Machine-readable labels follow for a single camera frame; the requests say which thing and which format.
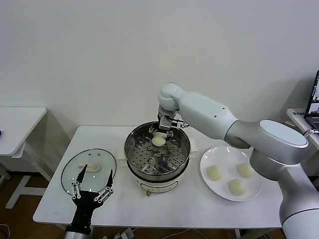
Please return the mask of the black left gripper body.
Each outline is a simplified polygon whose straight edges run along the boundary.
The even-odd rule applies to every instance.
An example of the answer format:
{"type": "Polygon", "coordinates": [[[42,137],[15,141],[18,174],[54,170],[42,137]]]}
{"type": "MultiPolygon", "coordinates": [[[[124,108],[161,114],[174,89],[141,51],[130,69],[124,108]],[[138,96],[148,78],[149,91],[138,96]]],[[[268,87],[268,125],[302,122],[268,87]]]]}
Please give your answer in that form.
{"type": "Polygon", "coordinates": [[[99,193],[80,190],[80,198],[78,199],[76,197],[72,200],[76,205],[76,211],[71,224],[66,227],[67,232],[80,234],[91,233],[90,226],[93,212],[104,203],[100,198],[95,201],[95,198],[98,196],[99,193]]]}

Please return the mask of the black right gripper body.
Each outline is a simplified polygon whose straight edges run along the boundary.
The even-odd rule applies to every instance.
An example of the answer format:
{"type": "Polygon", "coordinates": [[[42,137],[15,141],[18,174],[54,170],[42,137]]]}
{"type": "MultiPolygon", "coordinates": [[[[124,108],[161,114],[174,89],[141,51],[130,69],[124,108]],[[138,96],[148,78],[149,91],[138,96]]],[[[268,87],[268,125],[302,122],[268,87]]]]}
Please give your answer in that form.
{"type": "Polygon", "coordinates": [[[159,132],[167,133],[169,130],[171,130],[172,120],[169,118],[169,116],[158,113],[158,123],[159,132]]]}

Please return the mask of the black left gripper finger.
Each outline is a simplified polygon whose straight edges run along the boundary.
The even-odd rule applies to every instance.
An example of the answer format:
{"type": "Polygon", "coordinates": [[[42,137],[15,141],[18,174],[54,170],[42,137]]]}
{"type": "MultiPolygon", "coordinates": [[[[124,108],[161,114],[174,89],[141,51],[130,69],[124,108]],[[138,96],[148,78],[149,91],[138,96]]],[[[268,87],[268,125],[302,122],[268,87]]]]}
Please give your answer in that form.
{"type": "Polygon", "coordinates": [[[88,167],[88,164],[85,164],[83,169],[78,174],[76,180],[71,183],[72,199],[80,199],[81,198],[81,195],[80,195],[80,190],[81,190],[80,184],[83,182],[87,167],[88,167]]]}
{"type": "Polygon", "coordinates": [[[113,170],[111,169],[105,189],[103,189],[98,194],[98,196],[95,197],[94,201],[98,203],[105,202],[114,192],[112,189],[112,185],[113,185],[113,170]]]}

